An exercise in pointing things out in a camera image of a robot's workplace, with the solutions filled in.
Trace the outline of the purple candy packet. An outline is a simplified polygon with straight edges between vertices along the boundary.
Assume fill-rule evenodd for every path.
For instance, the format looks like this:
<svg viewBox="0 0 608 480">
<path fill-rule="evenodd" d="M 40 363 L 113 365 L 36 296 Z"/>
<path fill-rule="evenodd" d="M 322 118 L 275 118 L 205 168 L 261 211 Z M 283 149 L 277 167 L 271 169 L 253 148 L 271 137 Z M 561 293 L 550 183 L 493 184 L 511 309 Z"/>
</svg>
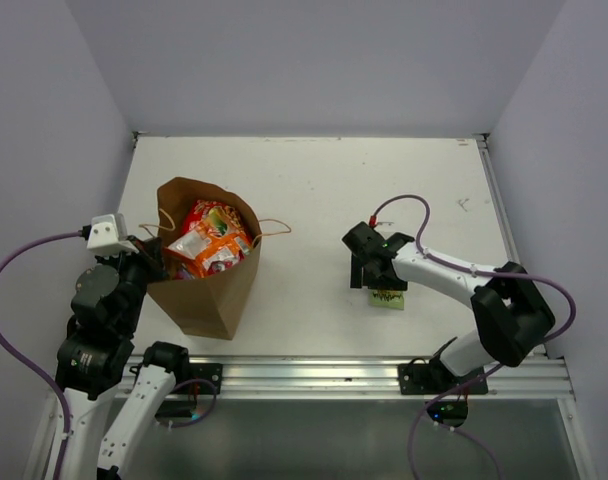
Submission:
<svg viewBox="0 0 608 480">
<path fill-rule="evenodd" d="M 193 280 L 196 276 L 186 268 L 185 265 L 180 265 L 175 269 L 175 273 L 172 277 L 173 280 Z"/>
</svg>

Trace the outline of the green small snack packet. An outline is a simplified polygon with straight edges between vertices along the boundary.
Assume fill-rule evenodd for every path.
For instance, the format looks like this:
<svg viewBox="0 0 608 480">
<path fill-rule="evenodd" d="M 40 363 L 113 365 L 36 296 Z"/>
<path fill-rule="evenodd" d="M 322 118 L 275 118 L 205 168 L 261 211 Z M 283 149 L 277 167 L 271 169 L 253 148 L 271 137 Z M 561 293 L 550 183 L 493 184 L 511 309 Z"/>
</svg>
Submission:
<svg viewBox="0 0 608 480">
<path fill-rule="evenodd" d="M 403 310 L 405 307 L 403 291 L 370 290 L 368 301 L 370 306 L 377 308 Z"/>
</svg>

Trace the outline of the orange white snack packet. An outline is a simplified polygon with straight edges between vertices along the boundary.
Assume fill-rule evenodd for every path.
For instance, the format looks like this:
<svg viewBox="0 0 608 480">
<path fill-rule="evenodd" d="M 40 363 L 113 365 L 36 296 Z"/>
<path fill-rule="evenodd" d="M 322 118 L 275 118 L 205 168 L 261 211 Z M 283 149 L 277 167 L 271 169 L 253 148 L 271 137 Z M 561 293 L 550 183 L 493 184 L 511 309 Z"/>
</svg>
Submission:
<svg viewBox="0 0 608 480">
<path fill-rule="evenodd" d="M 185 265 L 196 278 L 205 278 L 208 277 L 205 276 L 204 270 L 207 259 L 236 256 L 239 258 L 239 264 L 252 249 L 244 230 L 221 238 L 202 236 L 192 230 L 173 241 L 166 247 L 166 251 Z"/>
</svg>

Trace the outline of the brown paper bag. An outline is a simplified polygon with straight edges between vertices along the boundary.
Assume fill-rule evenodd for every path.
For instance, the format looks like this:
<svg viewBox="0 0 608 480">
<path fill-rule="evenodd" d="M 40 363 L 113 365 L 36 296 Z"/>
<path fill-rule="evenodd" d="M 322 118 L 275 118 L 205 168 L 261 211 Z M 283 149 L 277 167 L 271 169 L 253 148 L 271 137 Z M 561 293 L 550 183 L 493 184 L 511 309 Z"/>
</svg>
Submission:
<svg viewBox="0 0 608 480">
<path fill-rule="evenodd" d="M 166 251 L 166 247 L 184 235 L 184 218 L 196 200 L 220 201 L 235 208 L 252 251 L 224 272 L 193 280 L 173 280 L 175 269 L 182 264 Z M 162 239 L 169 278 L 151 284 L 148 294 L 183 333 L 231 340 L 257 275 L 262 240 L 268 236 L 261 230 L 261 220 L 237 194 L 184 177 L 175 177 L 158 188 L 157 208 L 159 220 L 155 226 L 157 237 Z"/>
</svg>

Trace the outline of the red snack packet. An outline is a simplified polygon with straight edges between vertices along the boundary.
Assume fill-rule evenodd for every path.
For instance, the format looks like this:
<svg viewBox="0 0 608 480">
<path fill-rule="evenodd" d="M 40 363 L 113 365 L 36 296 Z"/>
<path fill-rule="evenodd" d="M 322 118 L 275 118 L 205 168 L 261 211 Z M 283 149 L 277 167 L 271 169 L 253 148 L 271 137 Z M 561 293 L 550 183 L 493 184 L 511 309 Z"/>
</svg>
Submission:
<svg viewBox="0 0 608 480">
<path fill-rule="evenodd" d="M 182 233 L 195 230 L 200 235 L 221 238 L 239 233 L 243 224 L 238 211 L 230 205 L 214 200 L 196 200 L 185 216 Z"/>
</svg>

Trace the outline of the pink small snack packet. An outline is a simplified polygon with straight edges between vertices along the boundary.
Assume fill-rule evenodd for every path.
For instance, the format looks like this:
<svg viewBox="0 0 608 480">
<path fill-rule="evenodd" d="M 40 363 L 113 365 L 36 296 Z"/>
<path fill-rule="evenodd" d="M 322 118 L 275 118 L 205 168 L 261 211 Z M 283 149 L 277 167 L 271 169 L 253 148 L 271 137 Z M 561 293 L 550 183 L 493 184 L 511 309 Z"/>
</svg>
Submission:
<svg viewBox="0 0 608 480">
<path fill-rule="evenodd" d="M 205 261 L 204 270 L 205 276 L 212 276 L 220 272 L 224 272 L 239 262 L 236 256 L 225 256 L 224 258 L 210 258 Z"/>
</svg>

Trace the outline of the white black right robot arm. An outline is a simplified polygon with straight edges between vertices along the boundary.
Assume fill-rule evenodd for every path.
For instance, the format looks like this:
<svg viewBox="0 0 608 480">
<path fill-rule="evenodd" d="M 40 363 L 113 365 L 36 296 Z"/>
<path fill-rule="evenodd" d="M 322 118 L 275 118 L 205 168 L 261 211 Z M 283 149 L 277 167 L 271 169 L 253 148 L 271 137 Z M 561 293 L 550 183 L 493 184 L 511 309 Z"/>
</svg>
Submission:
<svg viewBox="0 0 608 480">
<path fill-rule="evenodd" d="M 428 361 L 429 379 L 438 391 L 454 391 L 466 375 L 492 362 L 519 366 L 555 324 L 548 304 L 517 263 L 484 273 L 451 257 L 437 261 L 415 238 L 399 232 L 384 237 L 365 222 L 342 242 L 351 253 L 352 289 L 393 293 L 418 284 L 472 311 L 475 329 L 449 340 Z"/>
</svg>

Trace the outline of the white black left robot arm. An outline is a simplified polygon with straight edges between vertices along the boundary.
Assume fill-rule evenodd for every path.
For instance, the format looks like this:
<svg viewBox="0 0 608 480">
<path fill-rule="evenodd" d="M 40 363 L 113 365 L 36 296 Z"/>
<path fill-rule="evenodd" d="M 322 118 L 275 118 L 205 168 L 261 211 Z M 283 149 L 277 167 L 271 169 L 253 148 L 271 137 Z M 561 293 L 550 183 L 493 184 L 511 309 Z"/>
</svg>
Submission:
<svg viewBox="0 0 608 480">
<path fill-rule="evenodd" d="M 45 476 L 48 479 L 123 479 L 150 426 L 173 431 L 204 421 L 200 413 L 162 408 L 166 398 L 201 393 L 216 398 L 217 382 L 192 370 L 186 348 L 157 341 L 135 367 L 133 389 L 115 418 L 109 416 L 134 345 L 150 284 L 166 278 L 162 242 L 129 235 L 103 254 L 87 246 L 96 265 L 77 280 L 66 339 L 57 353 L 55 383 L 62 392 L 58 424 Z"/>
</svg>

